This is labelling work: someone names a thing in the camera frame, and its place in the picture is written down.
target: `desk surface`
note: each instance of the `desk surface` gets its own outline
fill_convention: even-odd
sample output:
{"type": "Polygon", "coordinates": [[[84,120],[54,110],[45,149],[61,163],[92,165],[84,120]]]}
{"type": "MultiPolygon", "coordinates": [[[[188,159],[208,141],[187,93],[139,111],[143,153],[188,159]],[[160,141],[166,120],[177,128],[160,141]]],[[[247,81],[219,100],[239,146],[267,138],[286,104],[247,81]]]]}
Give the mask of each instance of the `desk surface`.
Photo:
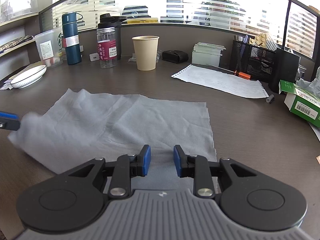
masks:
{"type": "MultiPolygon", "coordinates": [[[[46,113],[68,88],[90,93],[141,94],[150,98],[207,102],[217,158],[231,157],[300,190],[308,201],[302,224],[320,238],[320,142],[308,123],[289,112],[284,95],[272,104],[248,99],[170,77],[188,63],[161,61],[155,70],[138,71],[122,59],[118,66],[101,69],[99,62],[64,63],[24,89],[0,91],[1,111],[20,117],[30,111],[46,113]]],[[[23,230],[15,211],[22,190],[53,176],[27,154],[15,149],[0,132],[0,229],[8,239],[23,230]]]]}

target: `white paper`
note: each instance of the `white paper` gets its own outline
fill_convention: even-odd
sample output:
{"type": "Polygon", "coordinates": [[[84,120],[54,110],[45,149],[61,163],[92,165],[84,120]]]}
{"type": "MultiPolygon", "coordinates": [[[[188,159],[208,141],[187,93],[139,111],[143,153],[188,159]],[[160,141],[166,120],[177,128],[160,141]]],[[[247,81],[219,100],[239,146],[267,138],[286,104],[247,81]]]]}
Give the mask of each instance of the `white paper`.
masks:
{"type": "Polygon", "coordinates": [[[267,98],[268,94],[259,81],[252,81],[212,69],[189,65],[172,75],[185,82],[218,89],[244,98],[267,98]]]}
{"type": "Polygon", "coordinates": [[[313,131],[315,132],[316,136],[318,137],[319,141],[320,141],[320,128],[314,126],[313,124],[309,123],[311,128],[313,129],[313,131]]]}
{"type": "Polygon", "coordinates": [[[117,56],[117,47],[109,48],[109,57],[117,56]]]}
{"type": "Polygon", "coordinates": [[[311,117],[313,120],[317,118],[318,112],[306,106],[305,104],[301,103],[300,101],[297,102],[294,109],[298,110],[299,112],[306,114],[307,116],[311,117]]]}
{"type": "Polygon", "coordinates": [[[40,49],[41,49],[41,54],[43,59],[48,59],[53,57],[51,41],[40,43],[40,49]]]}

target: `starbucks logo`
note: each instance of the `starbucks logo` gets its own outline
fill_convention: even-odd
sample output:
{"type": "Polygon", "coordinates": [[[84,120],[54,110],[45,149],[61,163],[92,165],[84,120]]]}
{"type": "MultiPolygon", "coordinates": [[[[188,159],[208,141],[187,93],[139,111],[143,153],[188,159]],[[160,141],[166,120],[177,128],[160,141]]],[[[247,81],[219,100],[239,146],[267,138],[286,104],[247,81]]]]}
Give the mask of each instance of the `starbucks logo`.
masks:
{"type": "Polygon", "coordinates": [[[57,39],[57,42],[58,42],[58,44],[59,44],[60,47],[61,47],[61,38],[62,38],[62,33],[60,33],[60,34],[58,35],[58,39],[57,39]]]}

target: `paper cup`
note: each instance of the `paper cup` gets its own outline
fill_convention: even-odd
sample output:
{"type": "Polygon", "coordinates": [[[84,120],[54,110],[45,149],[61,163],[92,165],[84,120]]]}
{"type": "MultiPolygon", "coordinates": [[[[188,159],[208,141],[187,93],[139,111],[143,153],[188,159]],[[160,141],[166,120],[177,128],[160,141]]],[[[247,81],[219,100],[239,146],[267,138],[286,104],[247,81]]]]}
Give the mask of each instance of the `paper cup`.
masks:
{"type": "Polygon", "coordinates": [[[158,36],[133,37],[138,70],[153,70],[156,68],[158,36]]]}

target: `black pole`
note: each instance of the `black pole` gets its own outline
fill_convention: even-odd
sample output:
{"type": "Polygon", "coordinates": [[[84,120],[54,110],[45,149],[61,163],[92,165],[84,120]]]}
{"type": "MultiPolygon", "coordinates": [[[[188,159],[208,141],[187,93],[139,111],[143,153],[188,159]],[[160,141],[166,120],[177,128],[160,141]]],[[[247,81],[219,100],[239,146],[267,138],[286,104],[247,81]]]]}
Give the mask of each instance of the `black pole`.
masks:
{"type": "Polygon", "coordinates": [[[315,50],[313,55],[315,57],[315,66],[313,67],[312,75],[310,81],[312,82],[316,78],[316,73],[318,71],[318,67],[320,66],[320,17],[317,17],[317,29],[316,29],[316,42],[315,42],[315,50]]]}
{"type": "Polygon", "coordinates": [[[285,47],[285,40],[287,38],[287,28],[288,28],[288,22],[289,22],[289,13],[290,13],[290,8],[291,8],[291,2],[292,2],[292,0],[289,0],[288,8],[287,8],[287,15],[285,16],[284,33],[283,33],[283,39],[282,39],[282,49],[284,49],[284,47],[285,47]]]}

